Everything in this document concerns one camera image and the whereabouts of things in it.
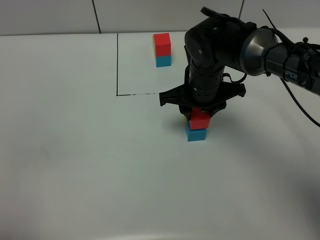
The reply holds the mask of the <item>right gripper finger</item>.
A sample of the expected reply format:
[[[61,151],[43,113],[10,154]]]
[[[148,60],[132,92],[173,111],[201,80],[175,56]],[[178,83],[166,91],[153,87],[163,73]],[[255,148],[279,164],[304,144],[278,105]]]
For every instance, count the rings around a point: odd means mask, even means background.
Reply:
[[[192,115],[192,112],[193,112],[193,109],[191,107],[180,105],[179,106],[179,111],[180,111],[180,113],[182,115],[185,116],[187,121],[191,120],[191,115]]]
[[[224,110],[225,108],[226,108],[226,106],[214,106],[214,107],[208,109],[206,112],[208,113],[210,118],[212,118],[216,113]]]

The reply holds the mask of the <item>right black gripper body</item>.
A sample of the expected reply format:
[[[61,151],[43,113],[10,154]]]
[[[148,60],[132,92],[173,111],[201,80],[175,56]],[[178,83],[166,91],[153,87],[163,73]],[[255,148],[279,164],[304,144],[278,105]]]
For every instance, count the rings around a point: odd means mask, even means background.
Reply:
[[[215,113],[227,106],[227,100],[234,97],[244,97],[246,88],[243,83],[221,83],[208,91],[192,88],[187,84],[159,93],[160,105],[177,105],[181,113],[190,113],[199,109],[208,113]]]

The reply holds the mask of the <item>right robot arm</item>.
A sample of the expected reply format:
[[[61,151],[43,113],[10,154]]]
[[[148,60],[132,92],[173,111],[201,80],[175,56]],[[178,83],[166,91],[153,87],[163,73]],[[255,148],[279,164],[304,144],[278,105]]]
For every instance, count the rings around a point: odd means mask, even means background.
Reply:
[[[160,93],[161,105],[173,104],[191,119],[192,110],[213,116],[227,100],[246,93],[242,80],[224,82],[225,67],[245,76],[275,75],[320,93],[320,47],[307,38],[294,43],[275,26],[257,27],[227,14],[203,7],[206,20],[185,33],[187,67],[184,83]]]

